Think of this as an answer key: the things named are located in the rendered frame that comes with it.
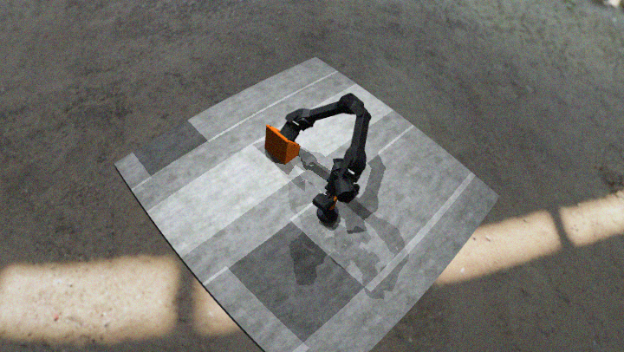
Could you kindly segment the orange knob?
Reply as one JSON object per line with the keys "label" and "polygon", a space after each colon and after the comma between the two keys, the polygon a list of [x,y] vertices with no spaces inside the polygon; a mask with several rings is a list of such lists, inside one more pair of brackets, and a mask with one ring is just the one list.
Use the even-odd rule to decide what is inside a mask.
{"label": "orange knob", "polygon": [[335,203],[329,208],[329,210],[335,209],[335,205],[336,205],[336,202],[337,202],[337,197],[336,196],[334,197],[334,202]]}

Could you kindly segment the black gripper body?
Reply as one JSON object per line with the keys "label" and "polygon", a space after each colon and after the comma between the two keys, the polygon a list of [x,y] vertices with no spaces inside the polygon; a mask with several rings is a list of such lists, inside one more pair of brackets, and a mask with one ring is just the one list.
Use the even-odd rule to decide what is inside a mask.
{"label": "black gripper body", "polygon": [[327,182],[328,184],[325,186],[325,189],[327,190],[325,194],[327,195],[324,196],[321,193],[318,193],[312,201],[313,205],[318,207],[323,212],[326,212],[332,206],[332,202],[336,196],[334,183],[330,180],[330,177],[327,179]]}

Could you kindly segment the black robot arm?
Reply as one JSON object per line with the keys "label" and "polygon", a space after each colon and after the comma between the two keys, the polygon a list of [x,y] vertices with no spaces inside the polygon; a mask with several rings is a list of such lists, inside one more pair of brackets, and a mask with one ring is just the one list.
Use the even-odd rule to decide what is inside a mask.
{"label": "black robot arm", "polygon": [[300,130],[304,131],[313,127],[315,121],[341,113],[355,114],[356,120],[351,146],[344,158],[333,159],[330,180],[334,183],[337,200],[348,204],[359,194],[359,184],[354,184],[354,182],[358,182],[366,167],[365,145],[371,114],[365,109],[364,103],[354,94],[349,93],[342,96],[340,100],[320,108],[298,108],[287,114],[286,122],[278,133],[294,142]]}

